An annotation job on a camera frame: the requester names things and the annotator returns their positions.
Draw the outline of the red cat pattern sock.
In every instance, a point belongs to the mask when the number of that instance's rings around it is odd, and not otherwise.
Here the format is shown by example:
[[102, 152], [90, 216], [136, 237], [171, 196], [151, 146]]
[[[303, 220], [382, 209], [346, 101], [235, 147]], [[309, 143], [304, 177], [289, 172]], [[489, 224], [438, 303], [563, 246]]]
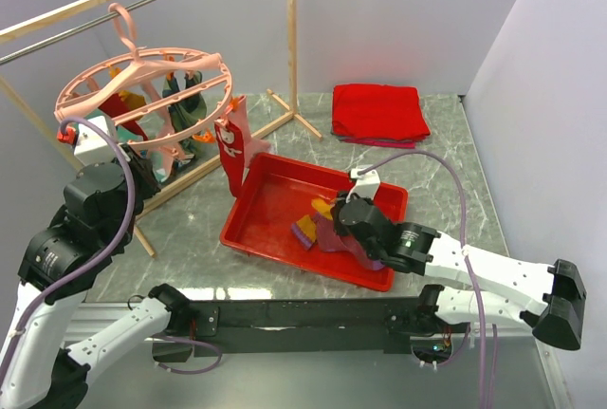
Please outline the red cat pattern sock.
[[230, 193], [240, 195], [246, 167], [245, 140], [242, 130], [228, 118], [214, 123], [221, 165], [227, 175]]

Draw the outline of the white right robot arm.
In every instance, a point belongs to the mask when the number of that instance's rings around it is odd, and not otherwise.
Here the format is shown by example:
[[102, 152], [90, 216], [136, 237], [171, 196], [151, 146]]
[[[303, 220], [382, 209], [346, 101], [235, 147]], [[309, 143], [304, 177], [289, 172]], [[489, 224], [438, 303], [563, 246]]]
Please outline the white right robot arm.
[[354, 238], [371, 261], [444, 282], [422, 291], [430, 297], [416, 309], [424, 330], [471, 322], [525, 325], [545, 344], [580, 349], [587, 291], [574, 263], [530, 263], [463, 246], [436, 229], [390, 220], [366, 197], [340, 200], [331, 214], [336, 232]]

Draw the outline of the pink round clip hanger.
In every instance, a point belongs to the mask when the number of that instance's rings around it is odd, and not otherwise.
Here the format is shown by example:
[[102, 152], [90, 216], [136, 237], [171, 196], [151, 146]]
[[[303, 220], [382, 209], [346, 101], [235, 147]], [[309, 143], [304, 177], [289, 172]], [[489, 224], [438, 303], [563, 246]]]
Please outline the pink round clip hanger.
[[[69, 116], [85, 118], [121, 90], [142, 95], [146, 100], [143, 107], [115, 118], [105, 115], [116, 126], [126, 121], [139, 121], [149, 115], [159, 116], [162, 125], [155, 136], [130, 141], [129, 145], [144, 156], [155, 156], [161, 162], [158, 171], [168, 177], [176, 163], [186, 162], [193, 157], [179, 143], [210, 130], [213, 122], [225, 113], [232, 99], [232, 75], [218, 53], [176, 46], [139, 47], [137, 27], [128, 10], [118, 3], [111, 4], [109, 9], [118, 14], [112, 23], [127, 52], [89, 67], [70, 81], [56, 100], [54, 115], [59, 121]], [[164, 79], [170, 73], [175, 74], [180, 92], [162, 98]], [[168, 107], [195, 93], [202, 94], [218, 86], [223, 88], [224, 96], [206, 118], [176, 132]]]

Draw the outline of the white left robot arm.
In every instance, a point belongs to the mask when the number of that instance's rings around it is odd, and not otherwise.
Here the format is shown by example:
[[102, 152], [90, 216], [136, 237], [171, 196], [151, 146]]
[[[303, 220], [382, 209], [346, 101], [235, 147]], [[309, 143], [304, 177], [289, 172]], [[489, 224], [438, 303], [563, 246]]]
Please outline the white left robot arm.
[[76, 408], [122, 355], [147, 338], [183, 332], [192, 318], [189, 299], [163, 284], [102, 331], [64, 345], [87, 292], [130, 243], [134, 215], [158, 191], [146, 160], [114, 150], [109, 160], [83, 166], [49, 226], [28, 244], [1, 354], [4, 408]]

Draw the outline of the pink ribbed sock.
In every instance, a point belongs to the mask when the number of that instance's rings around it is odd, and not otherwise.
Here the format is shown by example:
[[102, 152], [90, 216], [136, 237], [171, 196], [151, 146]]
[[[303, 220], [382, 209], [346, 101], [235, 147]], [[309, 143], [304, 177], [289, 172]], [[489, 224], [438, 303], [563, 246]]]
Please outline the pink ribbed sock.
[[257, 154], [268, 153], [270, 151], [271, 143], [252, 136], [248, 122], [247, 97], [245, 95], [232, 98], [228, 119], [242, 133], [244, 143], [244, 167], [247, 169]]

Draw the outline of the purple maroon sock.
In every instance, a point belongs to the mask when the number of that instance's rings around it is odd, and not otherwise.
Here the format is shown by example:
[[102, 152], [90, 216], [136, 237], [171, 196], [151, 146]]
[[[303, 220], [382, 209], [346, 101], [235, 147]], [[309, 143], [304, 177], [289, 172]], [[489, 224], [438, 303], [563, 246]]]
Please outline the purple maroon sock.
[[306, 251], [309, 251], [317, 242], [317, 226], [309, 214], [295, 221], [290, 230]]
[[332, 205], [321, 198], [315, 198], [311, 202], [315, 210], [312, 220], [316, 227], [317, 243], [324, 252], [347, 252], [351, 254], [358, 264], [372, 271], [379, 271], [384, 265], [377, 260], [371, 260], [361, 244], [351, 235], [341, 236], [334, 230], [333, 217], [331, 215]]

